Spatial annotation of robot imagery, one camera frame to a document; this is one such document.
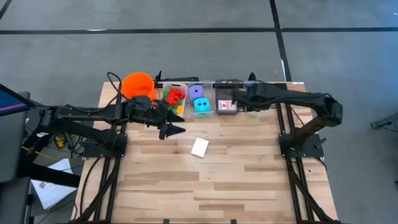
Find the purple toy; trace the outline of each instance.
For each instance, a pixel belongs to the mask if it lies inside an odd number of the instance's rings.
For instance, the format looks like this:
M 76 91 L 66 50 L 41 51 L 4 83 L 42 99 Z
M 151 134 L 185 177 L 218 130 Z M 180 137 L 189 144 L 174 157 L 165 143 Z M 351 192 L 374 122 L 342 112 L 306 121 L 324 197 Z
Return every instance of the purple toy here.
M 189 99 L 193 103 L 195 99 L 205 97 L 205 91 L 201 85 L 193 85 L 189 88 Z

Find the white card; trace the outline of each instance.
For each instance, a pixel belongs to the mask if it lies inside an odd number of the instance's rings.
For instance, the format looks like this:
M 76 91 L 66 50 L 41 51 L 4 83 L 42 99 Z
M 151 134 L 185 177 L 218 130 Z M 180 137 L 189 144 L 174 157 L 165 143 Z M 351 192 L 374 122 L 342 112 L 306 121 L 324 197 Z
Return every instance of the white card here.
M 68 159 L 62 159 L 49 166 L 51 169 L 62 170 L 69 174 L 73 174 Z M 67 187 L 56 185 L 53 183 L 42 182 L 39 180 L 31 180 L 33 187 L 35 188 L 37 195 L 39 196 L 40 202 L 42 202 L 44 209 L 49 209 L 56 205 L 59 201 L 65 198 L 68 194 L 77 190 L 74 187 Z
M 201 138 L 197 138 L 197 140 L 193 144 L 191 153 L 193 155 L 203 158 L 205 156 L 207 145 L 209 145 L 209 141 L 201 139 Z

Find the plastic container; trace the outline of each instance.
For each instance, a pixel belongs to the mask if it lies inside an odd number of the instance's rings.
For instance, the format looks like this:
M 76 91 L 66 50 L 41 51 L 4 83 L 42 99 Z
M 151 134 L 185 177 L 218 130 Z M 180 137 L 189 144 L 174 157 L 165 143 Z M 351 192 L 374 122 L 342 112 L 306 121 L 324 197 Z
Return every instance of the plastic container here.
M 209 103 L 210 103 L 210 110 L 209 111 L 201 111 L 201 112 L 196 112 L 195 111 L 195 105 L 194 102 L 192 101 L 192 94 L 190 93 L 190 88 L 193 86 L 201 86 L 203 88 L 203 95 L 205 98 L 208 99 Z M 190 82 L 188 83 L 188 100 L 190 102 L 190 111 L 191 113 L 198 118 L 201 117 L 208 117 L 214 114 L 214 111 L 216 110 L 216 96 L 214 93 L 214 89 L 213 89 L 213 84 L 212 82 Z
M 122 94 L 127 98 L 148 96 L 155 100 L 155 85 L 152 77 L 146 73 L 136 72 L 127 76 L 122 82 Z
M 249 87 L 255 86 L 255 85 L 257 85 L 258 83 L 264 83 L 264 82 L 263 82 L 263 81 L 244 81 L 244 82 L 243 82 L 243 88 L 244 88 L 245 90 L 247 90 Z
M 173 110 L 175 112 L 175 114 L 179 115 L 180 117 L 183 117 L 184 109 L 185 109 L 185 100 L 187 99 L 187 95 L 188 95 L 188 87 L 184 83 L 175 83 L 175 82 L 165 82 L 165 83 L 163 83 L 163 93 L 165 92 L 165 90 L 169 90 L 170 91 L 171 89 L 178 89 L 178 90 L 183 91 L 185 93 L 185 96 L 181 100 L 181 105 L 179 105 L 179 106 L 182 106 L 182 110 L 178 110 L 178 105 L 177 105 L 176 110 Z
M 238 108 L 232 102 L 232 92 L 239 89 L 242 80 L 216 80 L 216 113 L 218 115 L 236 115 Z

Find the computer monitor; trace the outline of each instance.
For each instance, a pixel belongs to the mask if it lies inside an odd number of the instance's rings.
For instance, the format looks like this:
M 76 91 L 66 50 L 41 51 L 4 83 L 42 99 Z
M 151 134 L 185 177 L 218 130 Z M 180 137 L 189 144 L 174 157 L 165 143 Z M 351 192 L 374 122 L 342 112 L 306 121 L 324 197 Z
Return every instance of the computer monitor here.
M 0 116 L 35 108 L 35 104 L 0 84 Z

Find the wooden tabletop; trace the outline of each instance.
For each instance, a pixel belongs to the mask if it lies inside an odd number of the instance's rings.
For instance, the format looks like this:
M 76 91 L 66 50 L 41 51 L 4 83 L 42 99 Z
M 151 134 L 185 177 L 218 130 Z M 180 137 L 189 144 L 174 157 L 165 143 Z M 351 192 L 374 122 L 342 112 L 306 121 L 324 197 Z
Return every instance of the wooden tabletop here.
M 288 89 L 305 91 L 303 83 L 287 83 Z M 115 96 L 104 83 L 99 106 Z M 310 109 L 293 106 L 306 123 Z M 282 107 L 286 130 L 286 112 Z M 112 223 L 295 223 L 285 160 L 280 155 L 280 133 L 276 109 L 236 116 L 193 118 L 185 108 L 187 129 L 162 141 L 159 130 L 143 124 L 128 124 L 128 145 L 121 161 Z M 95 128 L 109 125 L 96 122 Z M 195 138 L 209 140 L 204 158 L 190 154 Z M 85 162 L 76 197 L 80 206 L 81 188 L 94 158 Z M 98 192 L 103 168 L 101 159 L 93 169 L 84 194 L 86 208 Z M 324 166 L 303 158 L 308 188 L 327 215 L 337 219 Z M 303 218 L 303 197 L 299 194 Z M 104 197 L 104 218 L 108 194 Z

